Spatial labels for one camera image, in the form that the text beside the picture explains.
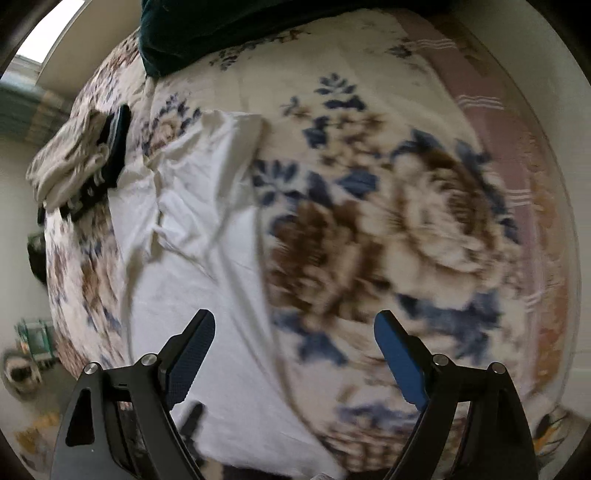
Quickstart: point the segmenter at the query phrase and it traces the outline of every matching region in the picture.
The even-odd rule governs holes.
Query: dark green pillow
[[[357,8],[410,7],[425,15],[449,0],[142,0],[139,52],[162,77],[201,57]]]

